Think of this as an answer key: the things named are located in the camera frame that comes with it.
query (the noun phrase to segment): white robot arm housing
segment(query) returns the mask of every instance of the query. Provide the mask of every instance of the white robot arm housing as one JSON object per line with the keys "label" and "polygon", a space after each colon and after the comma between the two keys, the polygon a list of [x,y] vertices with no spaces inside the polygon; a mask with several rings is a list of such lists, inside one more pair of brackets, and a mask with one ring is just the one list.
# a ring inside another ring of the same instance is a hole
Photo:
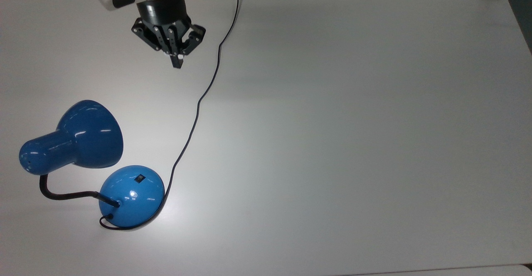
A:
{"label": "white robot arm housing", "polygon": [[187,14],[185,0],[99,0],[112,11],[133,3],[137,4],[140,17],[131,31],[154,50],[162,50],[170,56],[172,65],[181,68],[184,55],[190,54],[202,41],[205,29],[193,25]]}

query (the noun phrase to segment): table surface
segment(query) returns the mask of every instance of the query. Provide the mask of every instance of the table surface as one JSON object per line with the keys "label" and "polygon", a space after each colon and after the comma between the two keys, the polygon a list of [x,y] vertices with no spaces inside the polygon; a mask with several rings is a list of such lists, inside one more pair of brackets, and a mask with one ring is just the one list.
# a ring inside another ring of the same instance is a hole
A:
{"label": "table surface", "polygon": [[116,117],[111,168],[167,183],[236,0],[186,0],[204,42],[176,70],[135,7],[0,0],[0,274],[363,274],[532,262],[532,57],[507,0],[243,0],[167,205],[101,228],[17,155],[74,103]]}

